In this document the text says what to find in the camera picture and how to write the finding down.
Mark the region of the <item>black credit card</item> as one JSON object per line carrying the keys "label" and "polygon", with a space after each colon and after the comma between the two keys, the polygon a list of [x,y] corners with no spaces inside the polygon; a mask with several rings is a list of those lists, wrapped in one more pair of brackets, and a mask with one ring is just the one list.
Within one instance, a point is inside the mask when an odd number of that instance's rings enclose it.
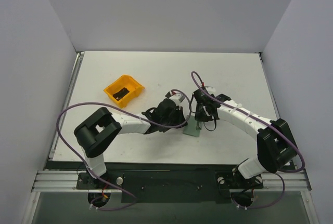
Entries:
{"label": "black credit card", "polygon": [[120,101],[121,99],[123,99],[123,97],[125,97],[129,93],[130,91],[127,88],[123,87],[118,92],[114,93],[112,96],[116,101]]}

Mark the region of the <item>yellow plastic bin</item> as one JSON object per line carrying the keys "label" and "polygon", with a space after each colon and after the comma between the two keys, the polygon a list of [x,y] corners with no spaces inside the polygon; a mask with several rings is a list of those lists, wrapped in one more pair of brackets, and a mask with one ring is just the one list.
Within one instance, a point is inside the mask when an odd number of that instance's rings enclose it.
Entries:
{"label": "yellow plastic bin", "polygon": [[104,89],[109,99],[119,108],[125,108],[145,87],[130,75],[122,75]]}

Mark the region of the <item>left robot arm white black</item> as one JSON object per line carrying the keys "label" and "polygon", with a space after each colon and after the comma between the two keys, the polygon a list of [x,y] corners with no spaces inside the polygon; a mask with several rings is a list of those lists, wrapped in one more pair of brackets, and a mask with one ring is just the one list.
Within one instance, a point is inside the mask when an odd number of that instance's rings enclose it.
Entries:
{"label": "left robot arm white black", "polygon": [[164,99],[157,107],[152,107],[137,115],[115,114],[101,107],[84,120],[74,130],[74,135],[84,152],[89,170],[89,183],[97,189],[106,185],[107,169],[104,152],[121,134],[152,134],[166,132],[171,128],[187,125],[183,107],[173,100]]}

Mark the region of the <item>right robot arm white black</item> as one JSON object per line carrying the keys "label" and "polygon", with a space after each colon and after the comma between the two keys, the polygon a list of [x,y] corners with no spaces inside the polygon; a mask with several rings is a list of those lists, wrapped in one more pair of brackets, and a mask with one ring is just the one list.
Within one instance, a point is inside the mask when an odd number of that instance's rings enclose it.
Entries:
{"label": "right robot arm white black", "polygon": [[195,120],[229,122],[256,141],[257,155],[233,169],[232,180],[236,186],[246,186],[251,178],[263,172],[282,172],[282,167],[297,156],[297,146],[286,121],[254,114],[224,94],[209,95],[206,90],[197,89],[193,97],[196,101]]}

